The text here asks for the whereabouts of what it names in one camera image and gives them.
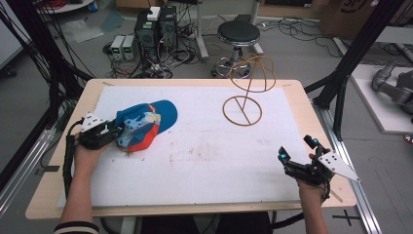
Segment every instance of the white mounting plate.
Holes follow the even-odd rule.
[[[328,152],[319,157],[319,161],[330,169],[333,173],[360,182],[359,177],[352,169],[343,161],[341,156],[335,151]]]
[[[80,132],[84,133],[85,131],[92,129],[103,122],[103,119],[97,117],[95,114],[91,112],[88,112],[88,114],[85,117],[85,120],[83,121]]]

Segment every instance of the striped sleeve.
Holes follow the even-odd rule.
[[[55,234],[84,233],[97,234],[99,228],[91,222],[72,221],[59,224],[55,228]]]

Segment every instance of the computer tower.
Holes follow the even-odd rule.
[[[149,59],[158,64],[158,45],[160,41],[160,26],[158,21],[147,19],[147,13],[139,13],[134,27],[134,35],[138,43],[142,63]]]
[[[178,48],[177,40],[177,22],[176,22],[176,7],[167,6],[161,8],[159,16],[159,24],[161,27],[162,41],[164,47],[168,50]]]

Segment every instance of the gray floor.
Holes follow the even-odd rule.
[[[71,14],[62,14],[59,19],[61,22],[87,19],[87,25],[93,27],[100,26],[109,14],[109,10],[99,10],[95,14],[79,10]],[[219,19],[206,19],[204,25],[209,25],[215,20]],[[114,31],[105,31],[104,36],[82,43],[71,42],[70,45],[93,74],[103,78],[110,71],[110,62],[102,53],[102,47],[117,34],[132,33],[133,28],[134,21],[127,19]],[[317,32],[316,28],[308,30]],[[176,67],[172,71],[173,78],[211,78],[210,70],[213,64],[219,58],[228,56],[230,53],[227,51],[231,51],[232,47],[219,42],[216,36],[206,36],[205,41],[210,54],[209,60]],[[60,39],[56,39],[56,42],[61,46]],[[337,48],[331,41],[319,39],[318,42],[328,45],[330,52],[338,55]],[[281,33],[278,29],[262,31],[260,45],[266,56],[274,60],[279,79],[297,79],[303,86],[327,76],[340,61],[315,41],[300,41]],[[375,46],[366,57],[383,63],[393,56]],[[23,53],[12,61],[12,65],[18,76],[2,75],[0,78],[0,126],[3,133],[3,137],[0,138],[0,169],[5,167],[48,107],[48,87],[29,57]],[[317,94],[318,91],[312,92],[309,97],[316,97]],[[344,109],[343,138],[382,232],[413,233],[413,189],[411,182],[408,182],[413,177],[413,146],[406,144],[399,135],[380,132],[351,81],[348,84]],[[51,154],[52,152],[45,156],[45,162]],[[51,233],[57,224],[57,220],[28,220],[24,215],[41,179],[40,175],[36,175],[38,168],[40,167],[31,173],[13,203],[1,217],[1,233]],[[278,220],[284,220],[298,212],[279,212]],[[337,218],[344,216],[345,212],[355,219]],[[357,219],[358,212],[355,208],[324,209],[324,217],[330,233],[365,232],[360,220]],[[213,215],[197,216],[200,230],[205,230],[212,219]],[[107,220],[113,229],[120,230],[118,217]],[[213,233],[213,225],[206,233]],[[304,223],[298,222],[275,233],[305,233]]]

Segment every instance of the black pole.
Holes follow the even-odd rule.
[[[347,82],[358,63],[375,43],[403,2],[404,0],[381,0],[334,72],[305,88],[305,91],[309,93],[324,86],[319,96],[314,99],[314,104],[324,109],[328,109],[330,103],[337,96],[333,131],[340,140],[342,139],[341,123]]]

